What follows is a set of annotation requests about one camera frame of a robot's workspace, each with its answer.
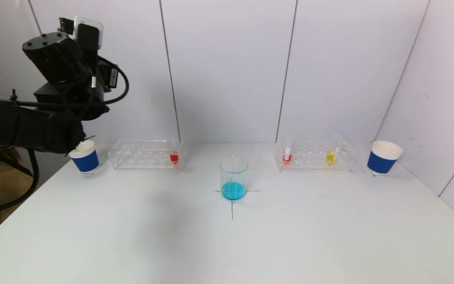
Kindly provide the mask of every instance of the glass beaker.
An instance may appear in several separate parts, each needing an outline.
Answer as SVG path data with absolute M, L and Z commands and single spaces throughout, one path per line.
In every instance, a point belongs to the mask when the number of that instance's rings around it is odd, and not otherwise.
M 220 192 L 228 200 L 238 200 L 246 193 L 246 170 L 248 162 L 240 157 L 230 156 L 220 162 Z

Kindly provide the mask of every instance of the blue liquid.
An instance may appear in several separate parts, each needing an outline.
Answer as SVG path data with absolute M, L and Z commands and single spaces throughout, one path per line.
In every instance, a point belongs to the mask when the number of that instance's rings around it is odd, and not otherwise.
M 245 196 L 246 190 L 241 183 L 230 181 L 222 186 L 221 192 L 229 200 L 238 200 Z

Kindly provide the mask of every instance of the test tube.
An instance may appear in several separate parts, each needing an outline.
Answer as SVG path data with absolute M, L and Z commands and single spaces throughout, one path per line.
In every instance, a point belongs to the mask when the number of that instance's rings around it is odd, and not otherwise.
M 287 135 L 282 142 L 283 146 L 283 164 L 288 165 L 292 160 L 292 146 L 294 145 L 295 137 Z
M 328 147 L 327 152 L 327 164 L 332 166 L 335 163 L 336 155 L 339 151 L 339 145 L 341 144 L 342 136 L 339 134 L 332 135 L 332 139 L 330 140 L 330 145 Z
M 230 156 L 220 162 L 220 192 L 228 200 L 238 200 L 246 193 L 246 170 L 248 162 L 240 157 Z
M 180 141 L 179 140 L 167 140 L 167 148 L 169 149 L 169 160 L 171 160 L 171 163 L 173 165 L 177 165 L 180 156 L 178 153 L 178 148 L 180 147 Z

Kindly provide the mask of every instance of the black cable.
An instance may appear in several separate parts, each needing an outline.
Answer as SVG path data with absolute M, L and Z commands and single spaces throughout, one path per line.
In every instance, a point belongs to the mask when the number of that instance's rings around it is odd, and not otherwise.
M 25 194 L 23 194 L 19 198 L 15 199 L 14 201 L 0 205 L 0 211 L 24 202 L 27 198 L 29 198 L 31 196 L 31 194 L 33 194 L 34 190 L 36 189 L 36 186 L 38 185 L 39 168 L 38 168 L 38 162 L 36 161 L 36 155 L 35 155 L 33 149 L 27 149 L 27 153 L 29 153 L 29 158 L 31 160 L 31 166 L 33 169 L 33 182 L 31 183 L 31 186 L 29 187 L 29 189 L 27 189 L 27 192 Z
M 20 113 L 22 112 L 22 110 L 20 109 L 20 103 L 17 100 L 17 94 L 15 93 L 15 89 L 11 90 L 11 96 L 9 97 L 9 100 L 11 100 L 12 102 L 15 103 L 15 105 L 17 106 L 17 108 L 19 110 L 19 115 L 17 117 L 17 125 L 18 125 L 18 127 L 17 127 L 17 131 L 15 133 L 15 138 L 13 138 L 13 142 L 11 142 L 11 144 L 6 147 L 7 149 L 13 147 L 13 145 L 15 145 L 15 142 L 17 142 L 17 140 L 19 138 L 19 134 L 20 134 L 20 124 L 21 124 L 21 121 L 22 121 L 22 119 L 20 118 L 21 117 Z
M 46 108 L 65 108 L 65 107 L 69 107 L 69 108 L 91 108 L 91 107 L 102 107 L 102 106 L 106 106 L 106 105 L 109 105 L 109 104 L 113 104 L 113 103 L 116 103 L 118 101 L 120 101 L 121 99 L 124 99 L 124 97 L 127 95 L 128 91 L 129 91 L 129 80 L 127 79 L 127 76 L 126 74 L 115 64 L 111 63 L 110 61 L 106 60 L 105 58 L 101 57 L 101 56 L 98 56 L 99 59 L 105 61 L 106 63 L 108 63 L 108 65 L 110 65 L 112 68 L 114 68 L 115 70 L 117 70 L 120 75 L 122 75 L 122 77 L 124 78 L 124 82 L 126 83 L 126 88 L 124 90 L 124 92 L 122 92 L 121 95 L 119 95 L 118 97 L 114 98 L 114 99 L 109 99 L 108 101 L 104 101 L 104 102 L 95 102 L 95 103 L 83 103 L 83 104 L 52 104 L 52 103 L 36 103 L 36 102 L 19 102 L 19 104 L 21 106 L 30 106 L 30 107 L 46 107 Z M 4 100 L 4 99 L 0 99 L 0 103 L 6 103 L 6 104 L 15 104 L 15 102 L 12 102 L 12 101 L 7 101 L 7 100 Z

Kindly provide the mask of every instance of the test tube rack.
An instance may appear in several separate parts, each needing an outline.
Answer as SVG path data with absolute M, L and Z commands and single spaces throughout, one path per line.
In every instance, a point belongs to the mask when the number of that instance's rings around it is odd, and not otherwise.
M 343 170 L 349 171 L 353 166 L 357 152 L 345 140 L 339 142 L 333 164 L 327 162 L 327 154 L 332 141 L 296 140 L 292 144 L 290 162 L 283 163 L 284 146 L 276 143 L 274 158 L 279 171 L 282 170 Z
M 182 169 L 186 162 L 183 142 L 175 142 L 178 147 L 173 160 L 167 140 L 119 140 L 109 151 L 108 155 L 113 169 Z

